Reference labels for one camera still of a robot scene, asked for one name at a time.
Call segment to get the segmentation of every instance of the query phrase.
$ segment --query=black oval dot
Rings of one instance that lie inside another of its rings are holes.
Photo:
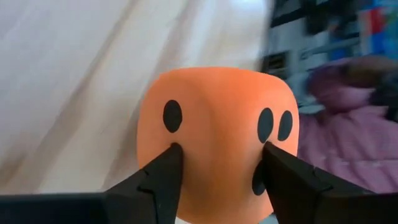
[[[182,122],[182,111],[179,103],[175,100],[170,100],[166,103],[163,109],[163,123],[167,130],[171,133],[176,132]]]
[[[266,190],[266,185],[264,184],[263,170],[264,164],[263,161],[260,161],[256,169],[254,170],[253,179],[251,182],[251,188],[253,190],[253,193],[257,196],[262,195],[262,193],[264,193],[264,191]]]
[[[257,124],[257,135],[261,143],[265,143],[274,128],[274,115],[271,109],[265,108],[261,111]]]
[[[285,141],[293,127],[293,116],[290,111],[285,111],[280,118],[278,140]]]

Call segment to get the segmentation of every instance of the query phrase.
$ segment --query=pink jacket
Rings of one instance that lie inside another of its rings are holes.
[[[398,191],[398,124],[371,106],[372,89],[342,84],[339,61],[314,71],[308,90],[325,110],[300,115],[298,157],[377,193]]]

